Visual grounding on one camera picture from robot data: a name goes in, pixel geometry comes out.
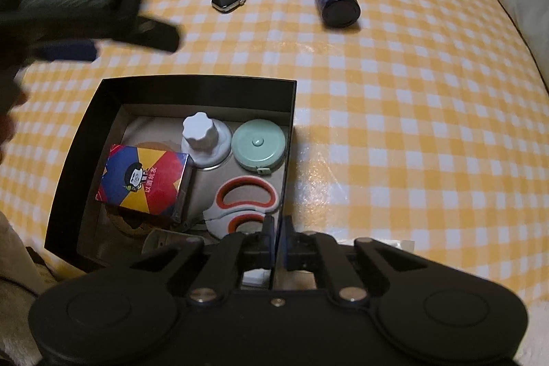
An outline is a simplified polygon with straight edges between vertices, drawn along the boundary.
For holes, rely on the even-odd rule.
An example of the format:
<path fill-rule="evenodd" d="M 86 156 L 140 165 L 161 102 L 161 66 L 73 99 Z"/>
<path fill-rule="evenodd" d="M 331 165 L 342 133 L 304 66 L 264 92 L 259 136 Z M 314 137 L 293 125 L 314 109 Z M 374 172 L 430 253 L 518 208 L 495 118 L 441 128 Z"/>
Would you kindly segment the person's left hand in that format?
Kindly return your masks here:
<path fill-rule="evenodd" d="M 1 146 L 12 140 L 15 135 L 15 121 L 12 109 L 27 101 L 27 93 L 21 87 L 20 69 L 12 68 L 1 71 Z"/>

